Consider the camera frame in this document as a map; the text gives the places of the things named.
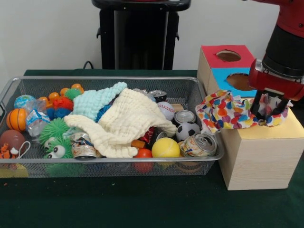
cardboard box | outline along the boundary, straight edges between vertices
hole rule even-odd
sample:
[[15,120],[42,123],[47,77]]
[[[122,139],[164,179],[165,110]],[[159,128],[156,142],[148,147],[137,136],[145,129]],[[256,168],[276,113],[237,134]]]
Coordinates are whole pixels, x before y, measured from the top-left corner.
[[201,46],[199,60],[197,78],[207,94],[224,89],[231,90],[233,96],[256,95],[256,90],[247,85],[247,75],[254,57],[246,46]]

red box top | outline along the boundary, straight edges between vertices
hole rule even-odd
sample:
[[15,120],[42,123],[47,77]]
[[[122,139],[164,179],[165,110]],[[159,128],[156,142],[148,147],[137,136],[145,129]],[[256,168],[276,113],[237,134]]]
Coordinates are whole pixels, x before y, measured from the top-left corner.
[[246,68],[254,61],[245,45],[201,46],[210,68]]

wooden box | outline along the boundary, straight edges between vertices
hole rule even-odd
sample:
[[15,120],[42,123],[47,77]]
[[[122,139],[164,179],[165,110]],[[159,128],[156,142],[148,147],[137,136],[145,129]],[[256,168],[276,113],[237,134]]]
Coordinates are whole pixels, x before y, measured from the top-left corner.
[[[225,81],[230,74],[249,73],[254,58],[245,46],[202,46],[199,60],[197,77],[207,94],[225,89],[233,96],[255,96],[255,90],[239,90]],[[223,129],[220,134],[227,152],[219,164],[228,190],[288,187],[304,149],[304,129],[291,110],[280,126]]]
[[[202,46],[199,56],[198,80],[207,94],[219,89],[231,90],[234,96],[254,97],[256,90],[247,86],[247,75],[254,61],[244,45]],[[242,77],[244,85],[234,85],[230,79]]]
[[228,190],[285,189],[304,149],[304,129],[291,110],[276,127],[223,129],[219,160]]

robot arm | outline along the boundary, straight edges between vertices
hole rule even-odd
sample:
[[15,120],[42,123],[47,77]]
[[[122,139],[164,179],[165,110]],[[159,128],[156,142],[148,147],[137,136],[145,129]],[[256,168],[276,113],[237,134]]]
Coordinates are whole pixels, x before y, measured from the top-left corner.
[[264,58],[250,69],[249,86],[257,90],[251,111],[257,114],[264,93],[281,99],[278,114],[304,96],[304,0],[254,1],[279,5],[280,13]]

white wall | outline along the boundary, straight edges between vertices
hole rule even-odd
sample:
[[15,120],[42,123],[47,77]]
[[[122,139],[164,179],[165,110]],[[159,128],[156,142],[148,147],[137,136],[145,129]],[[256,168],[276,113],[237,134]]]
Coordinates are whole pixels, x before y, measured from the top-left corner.
[[[180,12],[174,68],[196,69],[199,47],[246,44],[262,57],[278,7],[241,0],[192,0]],[[26,69],[101,67],[99,9],[90,0],[0,0],[0,88]]]

